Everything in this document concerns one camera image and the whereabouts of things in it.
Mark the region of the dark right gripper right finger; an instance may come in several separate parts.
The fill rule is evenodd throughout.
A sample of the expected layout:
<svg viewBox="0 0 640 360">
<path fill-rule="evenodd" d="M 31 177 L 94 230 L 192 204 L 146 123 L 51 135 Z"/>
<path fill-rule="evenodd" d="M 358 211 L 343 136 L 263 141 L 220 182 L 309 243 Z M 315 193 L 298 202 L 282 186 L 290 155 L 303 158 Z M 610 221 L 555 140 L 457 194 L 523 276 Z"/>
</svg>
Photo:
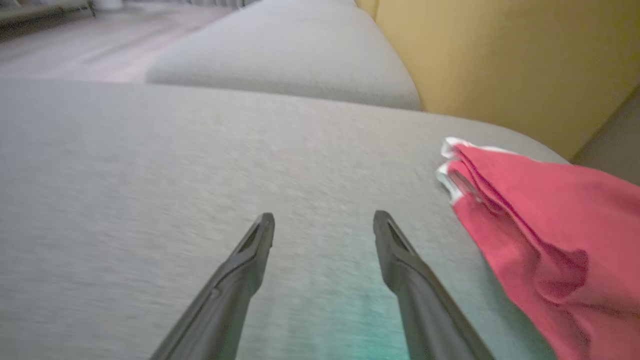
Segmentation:
<svg viewBox="0 0 640 360">
<path fill-rule="evenodd" d="M 410 360 L 496 360 L 386 210 L 373 219 L 382 279 L 395 294 Z"/>
</svg>

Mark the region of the dark low furniture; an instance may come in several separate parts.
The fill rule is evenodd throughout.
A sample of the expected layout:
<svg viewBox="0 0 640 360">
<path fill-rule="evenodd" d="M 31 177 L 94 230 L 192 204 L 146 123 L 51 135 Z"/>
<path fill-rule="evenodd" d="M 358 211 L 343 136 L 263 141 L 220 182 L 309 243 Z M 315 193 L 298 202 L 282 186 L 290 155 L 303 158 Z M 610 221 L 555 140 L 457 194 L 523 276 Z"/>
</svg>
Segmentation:
<svg viewBox="0 0 640 360">
<path fill-rule="evenodd" d="M 0 28 L 85 10 L 96 17 L 93 0 L 0 0 Z"/>
</svg>

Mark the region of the small grey sofa cushion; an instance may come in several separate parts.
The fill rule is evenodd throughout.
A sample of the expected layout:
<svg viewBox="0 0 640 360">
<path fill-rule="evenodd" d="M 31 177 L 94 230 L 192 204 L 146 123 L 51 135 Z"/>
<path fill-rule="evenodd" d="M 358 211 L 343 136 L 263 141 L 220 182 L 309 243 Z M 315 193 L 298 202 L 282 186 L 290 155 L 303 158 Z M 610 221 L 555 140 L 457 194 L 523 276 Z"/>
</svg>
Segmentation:
<svg viewBox="0 0 640 360">
<path fill-rule="evenodd" d="M 354 0 L 254 2 L 162 51 L 145 80 L 422 109 L 398 53 Z"/>
</svg>

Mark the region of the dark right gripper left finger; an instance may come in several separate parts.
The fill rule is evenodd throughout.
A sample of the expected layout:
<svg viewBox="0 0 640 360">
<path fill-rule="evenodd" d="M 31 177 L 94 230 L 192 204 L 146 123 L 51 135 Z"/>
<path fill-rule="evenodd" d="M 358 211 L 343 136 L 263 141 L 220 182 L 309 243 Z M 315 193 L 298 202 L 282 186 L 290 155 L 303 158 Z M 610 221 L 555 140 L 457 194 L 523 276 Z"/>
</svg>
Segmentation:
<svg viewBox="0 0 640 360">
<path fill-rule="evenodd" d="M 236 359 L 251 298 L 265 276 L 274 232 L 274 215 L 258 215 L 150 360 Z"/>
</svg>

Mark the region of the large grey sofa seat cushion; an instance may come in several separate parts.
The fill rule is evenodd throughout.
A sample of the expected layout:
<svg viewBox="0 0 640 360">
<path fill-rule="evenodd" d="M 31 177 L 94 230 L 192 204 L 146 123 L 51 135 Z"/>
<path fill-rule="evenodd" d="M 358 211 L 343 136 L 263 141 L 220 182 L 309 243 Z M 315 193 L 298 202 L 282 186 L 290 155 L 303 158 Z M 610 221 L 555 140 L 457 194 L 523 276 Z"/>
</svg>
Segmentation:
<svg viewBox="0 0 640 360">
<path fill-rule="evenodd" d="M 150 84 L 0 80 L 0 360 L 148 360 L 256 217 L 275 218 L 237 360 L 409 360 L 373 218 L 391 214 L 496 360 L 556 360 L 436 178 L 427 112 Z"/>
</svg>

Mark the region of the yellow sofa backrest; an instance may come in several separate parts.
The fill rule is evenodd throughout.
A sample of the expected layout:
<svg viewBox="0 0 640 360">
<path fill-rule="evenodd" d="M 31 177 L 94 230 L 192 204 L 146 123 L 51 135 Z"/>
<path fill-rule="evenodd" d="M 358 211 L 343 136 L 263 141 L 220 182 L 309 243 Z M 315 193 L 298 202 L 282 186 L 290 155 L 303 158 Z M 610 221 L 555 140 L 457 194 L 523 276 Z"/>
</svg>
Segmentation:
<svg viewBox="0 0 640 360">
<path fill-rule="evenodd" d="M 425 111 L 571 159 L 640 85 L 640 0 L 355 0 Z"/>
</svg>

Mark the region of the red and white jersey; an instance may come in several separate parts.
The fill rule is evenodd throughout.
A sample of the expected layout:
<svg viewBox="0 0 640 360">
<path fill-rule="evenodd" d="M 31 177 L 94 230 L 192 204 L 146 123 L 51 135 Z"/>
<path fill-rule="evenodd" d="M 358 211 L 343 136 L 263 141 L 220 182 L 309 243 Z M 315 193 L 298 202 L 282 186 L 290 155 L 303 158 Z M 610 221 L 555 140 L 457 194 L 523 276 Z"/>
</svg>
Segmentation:
<svg viewBox="0 0 640 360">
<path fill-rule="evenodd" d="M 441 154 L 457 218 L 557 360 L 640 360 L 640 186 L 457 137 Z"/>
</svg>

